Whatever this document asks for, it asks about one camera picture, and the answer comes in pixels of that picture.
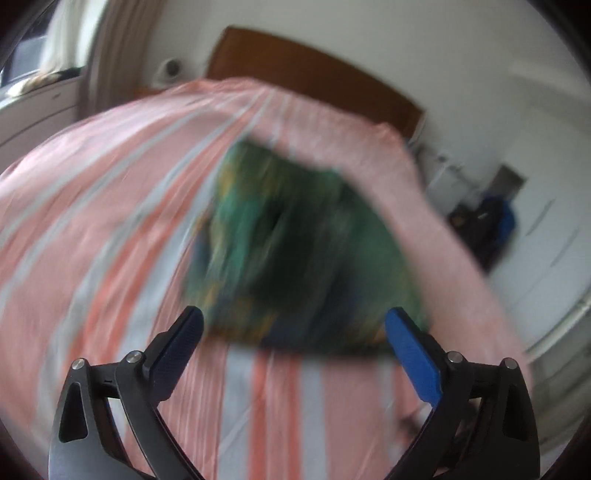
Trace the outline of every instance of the blue and black object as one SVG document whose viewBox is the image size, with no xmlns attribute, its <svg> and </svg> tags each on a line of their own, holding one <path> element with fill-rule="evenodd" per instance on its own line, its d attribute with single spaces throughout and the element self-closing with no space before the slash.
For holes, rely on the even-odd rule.
<svg viewBox="0 0 591 480">
<path fill-rule="evenodd" d="M 481 365 L 458 352 L 446 353 L 403 309 L 391 310 L 385 326 L 419 397 L 433 407 L 385 480 L 539 477 L 534 413 L 517 362 L 507 358 L 498 366 Z M 203 480 L 157 410 L 173 392 L 202 334 L 201 311 L 187 307 L 145 352 L 132 351 L 117 364 L 75 360 L 54 419 L 50 480 Z M 108 398 L 121 400 L 154 476 L 131 465 Z M 468 435 L 458 435 L 474 398 L 480 398 L 474 425 Z"/>
</svg>

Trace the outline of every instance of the striped bedsheet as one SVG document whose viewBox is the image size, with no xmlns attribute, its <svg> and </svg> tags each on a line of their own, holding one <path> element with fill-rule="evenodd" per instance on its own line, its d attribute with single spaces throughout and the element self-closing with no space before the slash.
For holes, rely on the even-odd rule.
<svg viewBox="0 0 591 480">
<path fill-rule="evenodd" d="M 47 453 L 63 378 L 144 349 L 182 311 L 191 229 L 245 136 L 356 183 L 397 237 L 432 333 L 494 363 L 521 347 L 477 267 L 428 207 L 385 125 L 248 79 L 198 80 L 55 135 L 0 180 L 0 410 Z M 420 403 L 390 361 L 204 341 L 161 413 L 208 479 L 383 478 Z M 148 469 L 115 417 L 131 458 Z"/>
</svg>

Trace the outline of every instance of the dark green cloth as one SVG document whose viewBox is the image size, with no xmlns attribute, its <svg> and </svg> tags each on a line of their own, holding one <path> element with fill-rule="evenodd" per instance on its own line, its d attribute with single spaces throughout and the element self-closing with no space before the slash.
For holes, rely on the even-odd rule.
<svg viewBox="0 0 591 480">
<path fill-rule="evenodd" d="M 226 154 L 199 219 L 184 300 L 210 333 L 300 352 L 385 345 L 402 306 L 425 328 L 396 242 L 332 171 L 313 171 L 251 142 Z"/>
</svg>

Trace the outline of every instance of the brown curtain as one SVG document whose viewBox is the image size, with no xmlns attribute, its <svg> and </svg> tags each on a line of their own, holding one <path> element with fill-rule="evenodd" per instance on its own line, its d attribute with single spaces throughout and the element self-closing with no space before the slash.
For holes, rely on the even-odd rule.
<svg viewBox="0 0 591 480">
<path fill-rule="evenodd" d="M 83 72 L 79 117 L 133 100 L 145 49 L 166 0 L 109 0 Z"/>
</svg>

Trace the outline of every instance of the mattress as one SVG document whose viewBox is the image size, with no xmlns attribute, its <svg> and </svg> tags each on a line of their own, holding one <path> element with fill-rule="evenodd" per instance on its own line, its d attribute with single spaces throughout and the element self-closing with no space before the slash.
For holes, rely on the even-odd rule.
<svg viewBox="0 0 591 480">
<path fill-rule="evenodd" d="M 71 361 L 119 361 L 182 311 L 193 224 L 219 161 L 247 136 L 338 169 L 372 203 L 444 349 L 526 365 L 396 131 L 254 80 L 197 80 L 67 128 L 0 179 L 0 411 L 42 456 Z M 121 406 L 113 411 L 132 461 L 149 471 Z M 204 340 L 160 412 L 208 479 L 341 480 L 383 478 L 425 408 L 391 359 Z"/>
</svg>

